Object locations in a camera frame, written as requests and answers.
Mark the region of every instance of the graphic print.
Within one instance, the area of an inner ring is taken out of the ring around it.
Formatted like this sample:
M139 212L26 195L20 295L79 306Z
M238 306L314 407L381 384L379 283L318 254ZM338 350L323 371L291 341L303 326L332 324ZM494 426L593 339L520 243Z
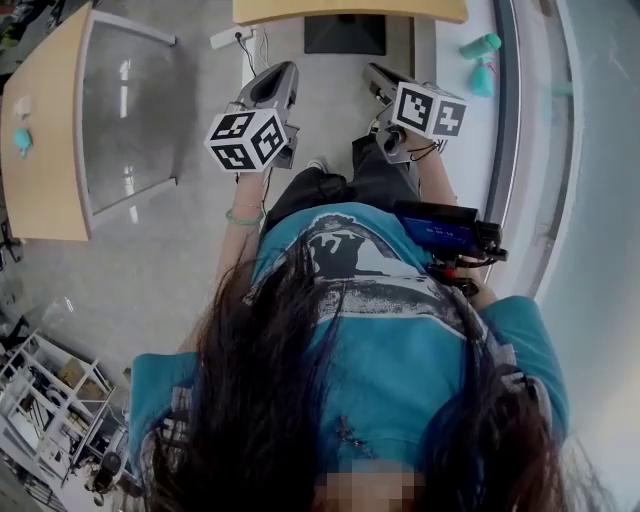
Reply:
M216 146L211 148L211 150L220 159L222 166L229 171L235 169L255 169L251 157L242 144Z
M305 236L317 278L330 283L320 304L321 321L333 317L344 289L342 316L428 316L464 337L451 293L402 261L385 240L353 217L322 215L313 221ZM274 266L282 261L284 255Z
M456 136L460 132L462 118L467 107L458 103L442 100L440 102L440 111L433 128L434 135Z
M426 94L411 89L402 89L398 121L407 123L421 132L426 132L432 104L433 99Z
M251 143L256 153L258 153L260 162L266 164L284 143L284 134L280 132L280 127L278 123L276 123L275 117L269 119L269 121L251 137Z
M251 119L253 119L253 112L229 114L222 118L222 121L213 132L210 140L224 140L224 139L240 139L247 131Z

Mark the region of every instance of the blue display screen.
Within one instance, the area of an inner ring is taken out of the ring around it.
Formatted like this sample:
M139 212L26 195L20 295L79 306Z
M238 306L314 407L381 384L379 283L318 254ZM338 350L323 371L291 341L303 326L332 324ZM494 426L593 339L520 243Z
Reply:
M407 231L414 242L426 247L460 247L472 250L475 247L471 229L444 222L403 217Z

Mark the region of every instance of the gray floor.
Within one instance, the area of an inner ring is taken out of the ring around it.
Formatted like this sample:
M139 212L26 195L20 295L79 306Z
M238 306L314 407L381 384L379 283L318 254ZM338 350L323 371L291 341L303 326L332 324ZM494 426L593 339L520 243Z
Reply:
M203 140L240 87L241 50L213 51L232 26L231 2L106 0L100 9L175 33L173 48L97 29L84 89L84 136L95 210L170 175L179 185L101 226L89 243L29 241L0 277L3 302L55 339L99 356L117 379L136 355L170 353L212 295L234 179ZM361 79L376 60L409 72L409 20L388 19L388 56L304 55L303 22L267 24L271 63L300 70L290 121L301 127L294 170L274 170L267 204L313 156L349 176L350 143L379 111ZM3 56L3 66L11 55ZM126 88L126 108L121 105Z

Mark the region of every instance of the dark pants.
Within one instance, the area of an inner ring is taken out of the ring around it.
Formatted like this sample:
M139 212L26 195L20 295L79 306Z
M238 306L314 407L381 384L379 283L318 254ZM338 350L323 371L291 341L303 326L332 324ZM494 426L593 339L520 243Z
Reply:
M357 202L389 211L398 200L420 201L407 164L390 164L374 136L353 141L353 180L310 167L298 174L267 214L263 234L292 213L325 204Z

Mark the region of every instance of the blue t-shirt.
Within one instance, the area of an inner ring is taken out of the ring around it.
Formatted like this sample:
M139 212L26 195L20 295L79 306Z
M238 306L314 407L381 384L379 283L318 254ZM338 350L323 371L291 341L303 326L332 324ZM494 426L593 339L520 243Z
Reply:
M463 385L461 357L467 341L450 293L426 275L429 256L396 217L360 203L310 208L281 221L261 243L254 279L278 265L302 233L316 278L336 286L350 281L327 373L320 426L324 469L371 457L414 467L427 425ZM333 317L336 297L330 287L321 301L314 342ZM509 297L479 316L496 346L510 346L511 362L544 388L553 431L563 439L568 399L535 302ZM170 411L173 388L192 385L195 360L195 354L144 354L134 360L134 465L145 434ZM345 443L339 432L362 443Z

